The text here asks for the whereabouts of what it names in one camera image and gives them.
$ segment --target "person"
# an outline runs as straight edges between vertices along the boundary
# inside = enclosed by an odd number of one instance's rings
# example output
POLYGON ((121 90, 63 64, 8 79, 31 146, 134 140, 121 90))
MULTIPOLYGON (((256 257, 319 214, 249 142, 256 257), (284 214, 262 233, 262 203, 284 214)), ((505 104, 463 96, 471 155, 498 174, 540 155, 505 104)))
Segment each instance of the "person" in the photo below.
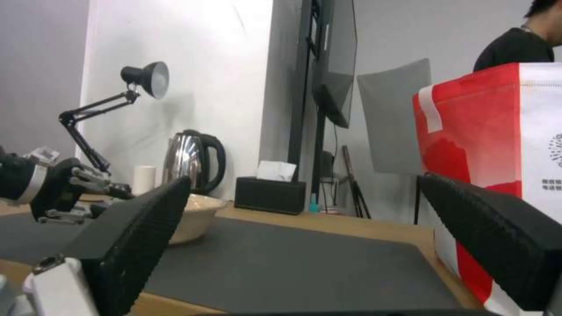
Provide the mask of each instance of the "person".
POLYGON ((474 71, 511 62, 554 62, 562 45, 562 0, 533 0, 527 22, 495 39, 480 54, 474 71))

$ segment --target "stainless steel kettle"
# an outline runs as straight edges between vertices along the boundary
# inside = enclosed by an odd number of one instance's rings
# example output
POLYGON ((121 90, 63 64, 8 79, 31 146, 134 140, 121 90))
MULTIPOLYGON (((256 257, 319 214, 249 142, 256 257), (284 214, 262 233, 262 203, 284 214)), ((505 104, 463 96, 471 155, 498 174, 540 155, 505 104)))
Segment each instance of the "stainless steel kettle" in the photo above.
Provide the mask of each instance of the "stainless steel kettle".
POLYGON ((191 192, 208 195, 223 180, 226 155, 223 144, 214 136, 196 130, 184 130, 170 139, 164 160, 162 183, 187 175, 191 179, 191 192), (209 179, 209 147, 216 150, 219 165, 215 178, 209 179))

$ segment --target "monitor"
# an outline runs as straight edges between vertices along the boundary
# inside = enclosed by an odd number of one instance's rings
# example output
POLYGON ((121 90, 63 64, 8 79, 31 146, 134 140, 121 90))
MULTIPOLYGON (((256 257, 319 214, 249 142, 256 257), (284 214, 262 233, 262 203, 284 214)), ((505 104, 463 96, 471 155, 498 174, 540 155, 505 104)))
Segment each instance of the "monitor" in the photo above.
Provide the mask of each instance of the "monitor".
POLYGON ((319 1, 320 38, 312 77, 312 95, 326 117, 349 128, 357 31, 354 1, 319 1))

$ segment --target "printed logo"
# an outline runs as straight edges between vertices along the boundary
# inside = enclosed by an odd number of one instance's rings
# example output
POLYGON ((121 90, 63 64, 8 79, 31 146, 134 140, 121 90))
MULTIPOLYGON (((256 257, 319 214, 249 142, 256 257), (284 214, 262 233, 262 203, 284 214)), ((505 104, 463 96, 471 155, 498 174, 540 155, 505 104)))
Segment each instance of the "printed logo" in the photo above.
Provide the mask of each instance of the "printed logo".
POLYGON ((543 179, 542 188, 548 191, 562 191, 562 179, 543 179))
POLYGON ((549 143, 550 160, 562 168, 562 134, 554 136, 549 143))

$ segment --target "black desk mat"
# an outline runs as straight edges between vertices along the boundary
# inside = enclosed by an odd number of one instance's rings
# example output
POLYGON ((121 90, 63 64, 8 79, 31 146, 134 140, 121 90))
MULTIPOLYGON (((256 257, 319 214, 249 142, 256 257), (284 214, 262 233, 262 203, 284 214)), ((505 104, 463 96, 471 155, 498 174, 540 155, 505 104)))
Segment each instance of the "black desk mat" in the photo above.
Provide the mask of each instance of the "black desk mat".
MULTIPOLYGON (((80 230, 1 217, 0 258, 35 263, 80 230)), ((170 247, 145 291, 234 313, 460 307, 412 245, 224 218, 170 247)))

